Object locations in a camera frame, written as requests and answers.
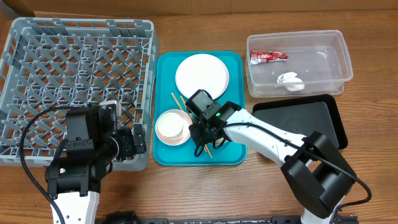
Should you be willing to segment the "wooden chopstick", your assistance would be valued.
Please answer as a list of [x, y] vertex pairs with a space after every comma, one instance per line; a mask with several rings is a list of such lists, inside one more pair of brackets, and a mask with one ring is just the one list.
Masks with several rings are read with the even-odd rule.
[[[196, 123], [195, 118], [193, 117], [193, 115], [191, 114], [191, 112], [188, 111], [188, 109], [187, 109], [187, 107], [186, 107], [186, 105], [185, 105], [185, 104], [186, 104], [185, 98], [184, 98], [182, 95], [180, 95], [180, 99], [181, 99], [181, 101], [183, 102], [183, 109], [186, 110], [186, 112], [188, 113], [188, 115], [190, 116], [190, 118], [191, 118], [191, 120], [192, 120], [192, 123], [195, 124], [195, 123]], [[211, 158], [213, 158], [213, 156], [212, 156], [212, 154], [211, 154], [211, 152], [210, 152], [210, 150], [209, 150], [209, 148], [208, 148], [207, 145], [204, 145], [204, 150], [205, 150], [205, 152], [208, 153], [208, 155], [209, 155]]]
[[[179, 100], [177, 99], [177, 97], [175, 96], [174, 93], [171, 92], [171, 95], [172, 95], [173, 99], [175, 100], [175, 102], [176, 102], [177, 106], [179, 107], [179, 109], [185, 114], [185, 115], [183, 115], [183, 118], [186, 119], [186, 120], [188, 120], [188, 119], [187, 119], [188, 117], [190, 118], [190, 120], [187, 121], [188, 127], [189, 127], [190, 125], [192, 125], [192, 124], [195, 122], [194, 119], [193, 119], [193, 116], [192, 116], [191, 114], [189, 114], [188, 112], [186, 112], [186, 111], [183, 109], [183, 107], [181, 106]], [[188, 128], [187, 128], [187, 130], [188, 130], [187, 136], [189, 135], [188, 138], [191, 138], [190, 131], [189, 131]], [[205, 146], [205, 151], [210, 155], [210, 157], [212, 156], [211, 153], [209, 152], [207, 146]]]

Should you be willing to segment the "white tissue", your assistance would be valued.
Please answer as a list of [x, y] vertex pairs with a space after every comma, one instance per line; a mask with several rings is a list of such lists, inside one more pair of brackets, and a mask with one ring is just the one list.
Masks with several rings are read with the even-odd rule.
[[305, 88], [303, 81], [297, 77], [295, 72], [287, 72], [278, 76], [277, 83], [285, 83], [285, 87], [290, 92], [302, 91]]

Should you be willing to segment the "wooden chopstick left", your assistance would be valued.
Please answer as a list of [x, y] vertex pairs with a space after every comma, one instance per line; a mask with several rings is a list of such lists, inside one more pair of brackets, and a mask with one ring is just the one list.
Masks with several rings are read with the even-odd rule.
[[[177, 97], [175, 96], [174, 93], [171, 92], [171, 95], [172, 95], [173, 99], [175, 100], [175, 102], [176, 102], [177, 106], [179, 107], [179, 109], [185, 114], [185, 115], [183, 115], [183, 118], [186, 119], [186, 120], [188, 120], [188, 119], [187, 119], [188, 117], [190, 118], [190, 120], [187, 121], [188, 127], [189, 127], [190, 125], [192, 125], [192, 124], [195, 122], [194, 119], [193, 119], [193, 116], [192, 116], [191, 114], [189, 114], [188, 112], [186, 112], [186, 111], [183, 109], [183, 107], [181, 106], [179, 100], [177, 99]], [[188, 138], [191, 138], [190, 131], [189, 131], [188, 128], [187, 128], [187, 130], [188, 130], [187, 136], [189, 135]], [[210, 155], [210, 157], [212, 156], [211, 153], [209, 152], [207, 146], [205, 146], [205, 151]]]

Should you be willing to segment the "grey bowl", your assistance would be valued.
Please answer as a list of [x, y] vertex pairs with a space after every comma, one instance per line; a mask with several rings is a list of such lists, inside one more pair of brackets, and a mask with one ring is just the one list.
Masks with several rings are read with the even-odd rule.
[[224, 141], [224, 138], [219, 138], [215, 141], [215, 145], [219, 146]]

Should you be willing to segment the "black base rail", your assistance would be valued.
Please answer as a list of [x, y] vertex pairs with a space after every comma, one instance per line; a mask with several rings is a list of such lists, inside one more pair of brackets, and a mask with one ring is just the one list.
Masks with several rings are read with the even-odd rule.
[[105, 219], [96, 219], [95, 224], [299, 224], [300, 216], [274, 216], [271, 218], [229, 218], [168, 220], [167, 218], [139, 218], [134, 211], [110, 213]]

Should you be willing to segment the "grey plastic dish rack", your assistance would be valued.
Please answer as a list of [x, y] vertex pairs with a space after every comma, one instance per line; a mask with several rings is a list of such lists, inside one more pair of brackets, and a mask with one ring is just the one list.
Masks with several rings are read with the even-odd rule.
[[120, 102], [119, 128], [152, 131], [159, 39], [152, 21], [20, 17], [1, 55], [1, 165], [45, 167], [66, 138], [65, 107]]

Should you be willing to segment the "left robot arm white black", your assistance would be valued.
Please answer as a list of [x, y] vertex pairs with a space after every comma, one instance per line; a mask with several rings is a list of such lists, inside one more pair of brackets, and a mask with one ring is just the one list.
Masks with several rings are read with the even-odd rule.
[[146, 132], [141, 124], [116, 134], [84, 133], [64, 140], [45, 171], [54, 223], [94, 223], [101, 181], [114, 170], [141, 171], [148, 164]]

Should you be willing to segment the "teal plastic serving tray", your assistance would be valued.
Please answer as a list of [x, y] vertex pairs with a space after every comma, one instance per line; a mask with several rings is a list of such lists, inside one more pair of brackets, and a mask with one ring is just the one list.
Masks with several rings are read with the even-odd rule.
[[[174, 97], [180, 99], [182, 95], [175, 82], [175, 74], [178, 66], [184, 59], [197, 54], [197, 51], [167, 52], [157, 62], [157, 76], [155, 85], [154, 119], [158, 120], [162, 113], [176, 109]], [[229, 71], [229, 83], [226, 91], [217, 99], [223, 104], [231, 101], [245, 107], [244, 72], [240, 55], [233, 51], [206, 51], [206, 54], [218, 57]], [[208, 145], [210, 153], [203, 152], [195, 157], [195, 143], [188, 138], [178, 146], [169, 146], [157, 137], [154, 131], [153, 157], [163, 166], [235, 166], [242, 163], [248, 153], [245, 145], [233, 142], [225, 142], [219, 149], [213, 149]]]

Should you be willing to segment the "white cup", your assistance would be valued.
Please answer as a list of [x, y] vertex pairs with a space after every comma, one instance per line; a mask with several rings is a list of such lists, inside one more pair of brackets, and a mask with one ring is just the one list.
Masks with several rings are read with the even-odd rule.
[[165, 138], [177, 139], [183, 131], [183, 119], [174, 112], [167, 112], [158, 119], [159, 133]]

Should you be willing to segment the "wooden chopstick right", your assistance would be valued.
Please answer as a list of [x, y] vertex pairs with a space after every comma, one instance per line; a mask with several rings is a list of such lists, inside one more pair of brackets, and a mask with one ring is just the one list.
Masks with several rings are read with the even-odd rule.
[[[181, 99], [181, 101], [183, 102], [183, 109], [186, 110], [186, 112], [188, 113], [188, 115], [190, 116], [190, 118], [191, 118], [191, 120], [192, 120], [192, 123], [195, 124], [195, 123], [196, 123], [195, 118], [193, 117], [193, 115], [191, 114], [191, 112], [188, 111], [188, 109], [187, 109], [187, 107], [186, 107], [186, 105], [185, 105], [185, 104], [186, 104], [185, 98], [184, 98], [182, 95], [180, 95], [180, 99]], [[209, 150], [209, 148], [208, 148], [207, 145], [204, 145], [204, 150], [205, 150], [205, 152], [208, 153], [208, 155], [209, 155], [211, 158], [213, 158], [213, 156], [212, 156], [212, 154], [211, 154], [211, 152], [210, 152], [210, 150]]]

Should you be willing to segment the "black rectangular tray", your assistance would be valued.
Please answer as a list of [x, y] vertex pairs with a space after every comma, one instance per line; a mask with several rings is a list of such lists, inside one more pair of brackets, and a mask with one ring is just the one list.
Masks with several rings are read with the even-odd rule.
[[288, 133], [310, 136], [313, 132], [325, 135], [334, 145], [325, 149], [314, 150], [314, 153], [331, 163], [337, 163], [342, 157], [339, 150], [348, 146], [343, 122], [331, 95], [316, 95], [289, 100], [258, 103], [253, 107], [257, 119], [279, 128], [279, 136], [287, 139]]

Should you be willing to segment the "red snack wrapper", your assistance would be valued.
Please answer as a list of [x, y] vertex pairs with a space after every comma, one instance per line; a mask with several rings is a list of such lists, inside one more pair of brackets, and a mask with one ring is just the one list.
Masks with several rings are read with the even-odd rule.
[[288, 59], [288, 55], [284, 52], [268, 51], [268, 50], [252, 50], [250, 52], [251, 65], [267, 62], [281, 62]]

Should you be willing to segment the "small pink bowl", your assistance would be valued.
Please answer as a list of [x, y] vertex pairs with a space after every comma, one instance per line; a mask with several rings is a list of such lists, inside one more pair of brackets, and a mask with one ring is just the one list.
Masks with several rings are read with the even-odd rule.
[[[182, 134], [180, 135], [180, 137], [177, 138], [177, 139], [165, 138], [163, 135], [161, 135], [161, 134], [159, 133], [159, 130], [158, 130], [158, 127], [157, 127], [158, 119], [159, 119], [163, 114], [165, 114], [165, 113], [167, 113], [167, 112], [174, 112], [174, 113], [177, 113], [177, 114], [179, 114], [179, 115], [181, 116], [181, 118], [183, 119], [183, 131], [182, 131]], [[187, 123], [187, 121], [189, 121], [190, 118], [188, 117], [188, 118], [187, 118], [188, 120], [186, 120], [186, 119], [183, 118], [183, 115], [185, 115], [185, 114], [184, 114], [181, 110], [176, 110], [176, 109], [174, 109], [174, 110], [168, 110], [168, 111], [162, 113], [162, 114], [159, 116], [159, 118], [158, 118], [157, 121], [155, 122], [155, 133], [156, 133], [156, 136], [160, 139], [161, 142], [163, 142], [164, 144], [169, 145], [169, 146], [178, 146], [178, 145], [181, 145], [181, 144], [185, 143], [185, 142], [188, 140], [189, 135], [187, 136], [187, 134], [188, 134], [188, 130], [187, 130], [187, 128], [188, 128], [188, 123]]]

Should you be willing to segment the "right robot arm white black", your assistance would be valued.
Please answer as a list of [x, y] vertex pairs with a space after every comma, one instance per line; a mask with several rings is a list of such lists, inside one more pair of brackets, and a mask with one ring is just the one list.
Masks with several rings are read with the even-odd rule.
[[202, 130], [251, 147], [278, 164], [305, 208], [302, 223], [335, 221], [356, 174], [325, 135], [315, 131], [304, 136], [281, 130], [230, 101], [220, 105], [188, 100], [186, 107], [198, 118]]

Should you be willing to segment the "clear plastic bin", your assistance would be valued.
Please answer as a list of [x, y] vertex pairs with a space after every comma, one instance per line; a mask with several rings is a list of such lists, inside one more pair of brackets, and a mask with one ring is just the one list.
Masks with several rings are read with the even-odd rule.
[[[251, 65], [252, 50], [284, 52], [281, 62]], [[304, 90], [290, 92], [279, 75], [295, 72]], [[343, 34], [338, 30], [312, 30], [250, 35], [247, 39], [246, 76], [249, 94], [255, 98], [339, 95], [353, 69]]]

